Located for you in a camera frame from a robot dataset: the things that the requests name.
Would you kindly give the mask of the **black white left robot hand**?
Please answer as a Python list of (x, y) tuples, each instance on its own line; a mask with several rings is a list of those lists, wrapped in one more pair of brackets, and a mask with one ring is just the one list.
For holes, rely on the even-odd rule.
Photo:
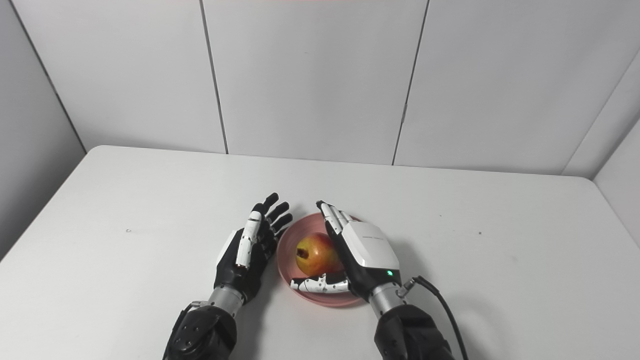
[(293, 220), (290, 204), (272, 193), (256, 203), (244, 227), (231, 232), (218, 256), (215, 289), (231, 289), (246, 305), (258, 294), (262, 275)]

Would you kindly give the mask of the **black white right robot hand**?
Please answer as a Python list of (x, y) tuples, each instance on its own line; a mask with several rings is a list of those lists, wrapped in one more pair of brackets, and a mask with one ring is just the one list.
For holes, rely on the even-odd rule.
[(354, 219), (325, 201), (319, 200), (316, 205), (344, 270), (293, 278), (291, 289), (316, 294), (351, 293), (381, 312), (405, 305), (398, 294), (402, 287), (400, 262), (380, 228)]

